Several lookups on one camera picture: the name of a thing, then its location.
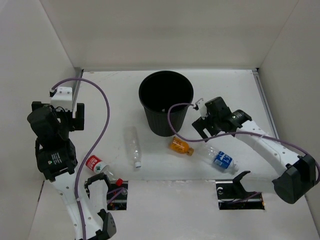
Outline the orange juice bottle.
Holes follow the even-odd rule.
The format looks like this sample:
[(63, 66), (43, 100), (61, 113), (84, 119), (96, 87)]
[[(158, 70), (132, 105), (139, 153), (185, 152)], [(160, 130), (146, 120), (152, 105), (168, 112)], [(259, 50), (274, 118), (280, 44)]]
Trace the orange juice bottle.
[(176, 136), (174, 136), (170, 142), (169, 148), (179, 154), (186, 154), (188, 156), (192, 156), (194, 153), (194, 149), (190, 147), (186, 141), (183, 141)]

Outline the clear bottle white cap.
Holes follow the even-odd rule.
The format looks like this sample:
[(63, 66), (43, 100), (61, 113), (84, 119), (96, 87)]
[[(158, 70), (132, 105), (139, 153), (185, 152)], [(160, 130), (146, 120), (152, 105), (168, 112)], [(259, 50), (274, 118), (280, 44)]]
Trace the clear bottle white cap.
[(127, 157), (133, 163), (135, 169), (140, 169), (142, 167), (142, 156), (135, 126), (128, 126), (124, 129), (124, 143)]

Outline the clear bottle blue label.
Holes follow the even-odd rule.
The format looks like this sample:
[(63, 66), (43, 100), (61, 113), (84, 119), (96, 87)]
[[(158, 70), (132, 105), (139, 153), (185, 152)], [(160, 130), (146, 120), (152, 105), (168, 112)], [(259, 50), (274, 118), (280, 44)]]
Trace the clear bottle blue label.
[(231, 156), (212, 145), (202, 144), (197, 149), (197, 153), (200, 155), (201, 160), (222, 173), (231, 173), (233, 175), (239, 170), (238, 165)]

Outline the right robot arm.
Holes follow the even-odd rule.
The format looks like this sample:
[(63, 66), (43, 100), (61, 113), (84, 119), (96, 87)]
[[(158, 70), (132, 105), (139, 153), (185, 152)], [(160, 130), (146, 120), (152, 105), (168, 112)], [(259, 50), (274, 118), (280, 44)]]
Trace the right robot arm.
[(278, 173), (272, 181), (275, 193), (286, 203), (294, 204), (320, 181), (320, 166), (308, 153), (299, 155), (288, 149), (289, 143), (269, 136), (243, 110), (231, 111), (222, 97), (199, 99), (194, 106), (200, 117), (192, 123), (205, 141), (209, 136), (229, 133), (265, 159)]

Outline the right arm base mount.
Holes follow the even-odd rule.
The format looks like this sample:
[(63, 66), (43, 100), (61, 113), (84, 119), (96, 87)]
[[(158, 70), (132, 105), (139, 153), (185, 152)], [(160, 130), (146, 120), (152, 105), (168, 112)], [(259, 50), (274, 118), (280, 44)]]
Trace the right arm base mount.
[(219, 210), (265, 210), (262, 192), (246, 191), (241, 183), (249, 173), (246, 170), (233, 179), (215, 181)]

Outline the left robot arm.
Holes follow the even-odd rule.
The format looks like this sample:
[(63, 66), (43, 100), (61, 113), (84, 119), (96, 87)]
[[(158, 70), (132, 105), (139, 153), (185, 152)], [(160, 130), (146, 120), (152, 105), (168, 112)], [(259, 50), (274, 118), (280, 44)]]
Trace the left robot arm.
[(76, 113), (40, 101), (31, 104), (32, 112), (27, 121), (36, 134), (35, 157), (38, 170), (59, 193), (71, 218), (75, 239), (108, 240), (116, 232), (116, 223), (111, 213), (102, 206), (96, 210), (89, 194), (89, 185), (98, 183), (95, 193), (100, 199), (112, 195), (108, 177), (100, 173), (85, 181), (75, 195), (78, 182), (76, 148), (69, 133), (84, 130), (85, 105), (78, 103)]

